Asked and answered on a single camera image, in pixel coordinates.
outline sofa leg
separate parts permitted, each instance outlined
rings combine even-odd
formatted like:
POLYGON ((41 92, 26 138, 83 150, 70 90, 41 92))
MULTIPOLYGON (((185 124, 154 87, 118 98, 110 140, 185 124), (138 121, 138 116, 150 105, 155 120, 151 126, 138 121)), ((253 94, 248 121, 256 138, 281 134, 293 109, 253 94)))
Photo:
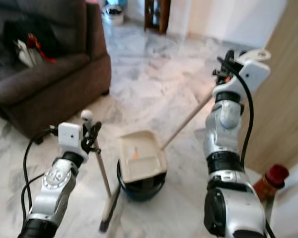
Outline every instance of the sofa leg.
POLYGON ((34 140, 34 143, 37 145, 41 144, 42 142, 43 142, 43 136, 38 137, 36 140, 34 140))
POLYGON ((107 91, 103 92, 101 95, 102 95, 102 96, 107 96, 107 95, 109 95, 109 89, 108 89, 107 91))

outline marble floor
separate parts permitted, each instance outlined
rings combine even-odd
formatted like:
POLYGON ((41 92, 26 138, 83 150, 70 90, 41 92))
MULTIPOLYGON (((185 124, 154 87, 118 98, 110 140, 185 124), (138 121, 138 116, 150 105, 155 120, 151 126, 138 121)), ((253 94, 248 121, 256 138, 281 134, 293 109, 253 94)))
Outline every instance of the marble floor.
MULTIPOLYGON (((214 39, 179 39, 143 32, 141 26, 105 26, 112 60, 110 96, 87 108, 103 122, 99 135, 110 185, 117 183, 117 137, 148 129, 163 143, 214 84, 211 73, 229 48, 245 47, 214 39)), ((136 203, 121 193, 107 234, 98 227, 106 201, 93 155, 81 166, 64 220, 56 237, 67 238, 208 238, 203 225, 207 164, 202 150, 209 103, 166 150, 168 173, 161 192, 136 203)), ((80 122, 76 115, 69 121, 80 122)), ((0 119, 0 238, 17 237, 22 223, 20 193, 24 185, 22 159, 28 139, 0 119)), ((49 137, 29 153, 29 177, 47 170, 59 148, 49 137)), ((257 179, 250 172, 252 180, 257 179)), ((32 185, 34 196, 40 181, 32 185)))

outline dark brown sofa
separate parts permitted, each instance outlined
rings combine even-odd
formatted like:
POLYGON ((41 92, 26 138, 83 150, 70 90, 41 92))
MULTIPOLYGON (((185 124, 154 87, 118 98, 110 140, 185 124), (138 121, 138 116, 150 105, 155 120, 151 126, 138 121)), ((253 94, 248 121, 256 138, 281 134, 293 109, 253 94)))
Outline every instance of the dark brown sofa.
POLYGON ((101 12, 85 0, 0 0, 3 24, 44 17, 67 54, 56 64, 0 66, 0 116, 31 138, 82 110, 109 90, 110 57, 101 12))

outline dustpan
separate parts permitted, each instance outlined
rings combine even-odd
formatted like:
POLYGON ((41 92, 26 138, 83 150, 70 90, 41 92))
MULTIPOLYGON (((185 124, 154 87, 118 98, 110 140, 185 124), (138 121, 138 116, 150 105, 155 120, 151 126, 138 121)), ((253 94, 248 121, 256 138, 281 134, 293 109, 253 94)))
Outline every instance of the dustpan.
POLYGON ((167 161, 155 135, 137 131, 118 138, 121 177, 125 183, 166 173, 167 161))

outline black cable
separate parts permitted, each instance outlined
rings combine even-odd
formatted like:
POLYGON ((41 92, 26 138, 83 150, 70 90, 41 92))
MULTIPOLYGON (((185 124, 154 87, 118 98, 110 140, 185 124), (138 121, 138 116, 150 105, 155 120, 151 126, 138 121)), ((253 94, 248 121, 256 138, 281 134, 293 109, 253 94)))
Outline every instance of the black cable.
POLYGON ((246 154, 246 149, 247 149, 247 145, 248 145, 248 141, 250 138, 250 135, 252 133, 252 129, 253 129, 253 123, 254 123, 254 105, 253 105, 253 99, 252 99, 252 95, 244 81, 244 79, 238 74, 238 72, 233 69, 232 66, 229 65, 228 62, 226 62, 225 60, 223 60, 221 57, 217 57, 218 61, 221 62, 222 65, 224 65, 225 68, 227 68, 228 71, 230 71, 232 74, 234 74, 237 79, 240 81, 240 83, 242 84, 247 99, 248 99, 248 104, 249 104, 249 124, 248 124, 248 129, 247 129, 247 133, 246 133, 246 137, 244 140, 244 144, 243 144, 243 148, 242 148, 242 153, 241 153, 241 165, 244 168, 244 163, 245 163, 245 154, 246 154))
MULTIPOLYGON (((45 130, 41 131, 40 133, 38 133, 36 136, 34 136, 30 140, 30 142, 29 142, 29 144, 26 148, 24 157, 23 157, 23 174, 24 174, 25 184, 29 183, 28 171, 27 171, 27 168, 26 168, 26 161, 27 161, 27 157, 28 157, 28 154, 29 154, 29 151, 30 151, 30 148, 31 148, 33 142, 36 141, 40 137, 46 136, 47 134, 49 134, 52 131, 53 130, 51 128, 45 129, 45 130)), ((29 209, 30 209, 32 207, 32 196, 31 196, 30 187, 27 188, 27 193, 28 193, 28 203, 29 203, 29 209)))
POLYGON ((276 236, 274 235, 274 233, 273 233, 267 219, 266 219, 266 231, 269 234, 270 238, 276 238, 276 236))
POLYGON ((22 213, 23 213, 23 222, 22 222, 22 227, 24 226, 25 219, 26 219, 26 210, 25 210, 25 204, 24 204, 24 194, 25 190, 27 190, 30 187, 30 184, 37 180, 38 178, 42 177, 44 174, 40 174, 39 176, 31 179, 29 182, 26 183, 26 185, 23 187, 22 192, 21 192, 21 206, 22 206, 22 213))

